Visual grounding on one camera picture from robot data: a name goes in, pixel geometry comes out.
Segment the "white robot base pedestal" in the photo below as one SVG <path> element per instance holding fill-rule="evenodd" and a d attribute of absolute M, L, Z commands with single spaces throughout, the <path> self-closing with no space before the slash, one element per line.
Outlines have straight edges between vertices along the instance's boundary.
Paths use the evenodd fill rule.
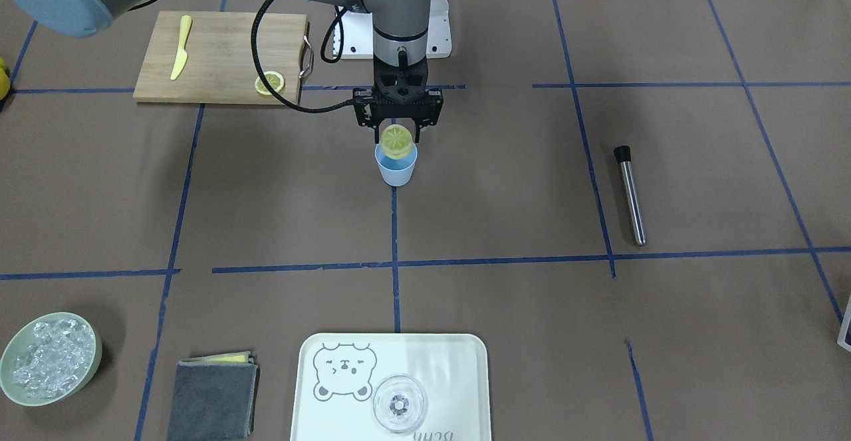
<path fill-rule="evenodd" d="M 373 14 L 346 13 L 342 26 L 332 32 L 332 56 L 342 59 L 371 59 L 374 56 Z M 426 56 L 449 57 L 453 48 L 449 0 L 431 0 Z"/>

